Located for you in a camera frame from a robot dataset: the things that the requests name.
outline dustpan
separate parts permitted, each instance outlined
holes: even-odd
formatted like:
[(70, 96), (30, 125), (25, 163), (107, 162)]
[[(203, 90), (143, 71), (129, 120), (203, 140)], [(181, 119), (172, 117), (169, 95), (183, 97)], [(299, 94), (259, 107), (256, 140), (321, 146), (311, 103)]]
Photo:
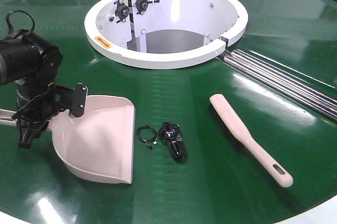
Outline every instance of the dustpan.
[[(1, 110), (0, 123), (14, 112)], [(57, 155), (68, 170), (86, 180), (132, 183), (135, 108), (124, 97), (89, 95), (82, 117), (59, 113), (48, 124)]]

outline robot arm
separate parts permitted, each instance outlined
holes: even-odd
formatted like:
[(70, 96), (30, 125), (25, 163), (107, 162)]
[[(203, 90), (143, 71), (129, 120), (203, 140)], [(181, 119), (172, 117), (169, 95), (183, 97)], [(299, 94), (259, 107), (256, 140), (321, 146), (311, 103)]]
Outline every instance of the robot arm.
[[(21, 12), (32, 20), (30, 30), (13, 31), (10, 16)], [(30, 148), (32, 140), (46, 130), (49, 120), (69, 109), (70, 116), (84, 114), (87, 87), (77, 84), (72, 90), (55, 84), (63, 55), (58, 48), (34, 33), (35, 22), (24, 11), (7, 14), (8, 35), (0, 40), (0, 86), (17, 83), (19, 147)]]

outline black cable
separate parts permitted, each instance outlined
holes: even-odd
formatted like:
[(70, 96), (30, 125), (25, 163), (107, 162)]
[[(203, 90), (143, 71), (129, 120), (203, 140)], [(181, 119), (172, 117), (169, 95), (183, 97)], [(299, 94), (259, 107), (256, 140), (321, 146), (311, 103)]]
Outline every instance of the black cable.
[(27, 13), (27, 12), (25, 12), (25, 11), (23, 11), (23, 10), (15, 10), (15, 11), (9, 12), (9, 13), (6, 15), (6, 23), (7, 23), (7, 26), (8, 26), (8, 34), (7, 34), (7, 36), (6, 36), (4, 39), (1, 39), (0, 42), (1, 42), (1, 41), (5, 41), (5, 40), (8, 40), (8, 39), (12, 39), (14, 30), (13, 30), (13, 25), (12, 25), (11, 20), (10, 20), (10, 16), (11, 16), (12, 14), (14, 14), (14, 13), (17, 13), (17, 12), (24, 13), (25, 15), (27, 15), (27, 16), (32, 20), (32, 27), (31, 27), (30, 30), (28, 30), (28, 31), (24, 34), (23, 38), (25, 39), (25, 38), (27, 38), (31, 33), (33, 33), (33, 31), (34, 31), (34, 29), (35, 29), (35, 21), (34, 21), (34, 19), (32, 18), (32, 16), (31, 16), (29, 13)]
[[(152, 137), (151, 139), (149, 139), (149, 140), (144, 139), (144, 138), (141, 136), (141, 131), (142, 131), (143, 129), (149, 129), (149, 130), (151, 130), (151, 132), (153, 133), (153, 137)], [(139, 128), (137, 129), (136, 134), (137, 134), (138, 139), (139, 139), (140, 141), (142, 141), (143, 143), (145, 143), (149, 149), (152, 149), (152, 146), (150, 145), (150, 143), (152, 143), (152, 142), (154, 142), (154, 144), (157, 143), (157, 136), (158, 136), (158, 134), (157, 134), (156, 130), (155, 130), (153, 127), (149, 126), (149, 125), (144, 125), (144, 126), (139, 127)]]
[(181, 136), (180, 127), (169, 122), (163, 123), (163, 127), (158, 132), (159, 139), (165, 141), (172, 158), (182, 161), (186, 156), (186, 147)]

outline metal rail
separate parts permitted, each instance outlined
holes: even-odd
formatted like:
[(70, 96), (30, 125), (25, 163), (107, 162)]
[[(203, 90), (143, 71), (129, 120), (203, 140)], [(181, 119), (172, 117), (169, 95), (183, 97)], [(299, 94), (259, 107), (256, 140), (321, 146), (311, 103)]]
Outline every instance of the metal rail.
[(337, 100), (304, 84), (295, 76), (239, 49), (226, 53), (223, 60), (234, 68), (337, 122)]

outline green table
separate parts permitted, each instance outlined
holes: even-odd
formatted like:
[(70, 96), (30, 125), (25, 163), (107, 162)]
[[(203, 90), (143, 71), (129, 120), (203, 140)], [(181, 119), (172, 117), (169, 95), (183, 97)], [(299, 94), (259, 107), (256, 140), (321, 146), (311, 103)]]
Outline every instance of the green table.
[[(217, 59), (146, 70), (105, 58), (90, 46), (83, 26), (98, 1), (0, 0), (0, 35), (6, 35), (8, 12), (29, 12), (35, 32), (64, 54), (58, 84), (81, 82), (89, 94), (130, 99), (135, 128), (178, 123), (188, 158), (176, 163), (164, 145), (150, 151), (135, 138), (133, 183), (98, 184), (66, 169), (50, 133), (35, 139), (31, 150), (18, 149), (17, 129), (1, 126), (0, 211), (34, 224), (273, 223), (336, 195), (335, 123)], [(234, 47), (276, 60), (337, 98), (335, 0), (239, 1), (249, 24)], [(292, 174), (293, 186), (281, 188), (247, 150), (233, 149), (208, 110), (215, 93), (227, 97), (253, 137)], [(0, 108), (15, 110), (15, 103), (16, 86), (2, 86)]]

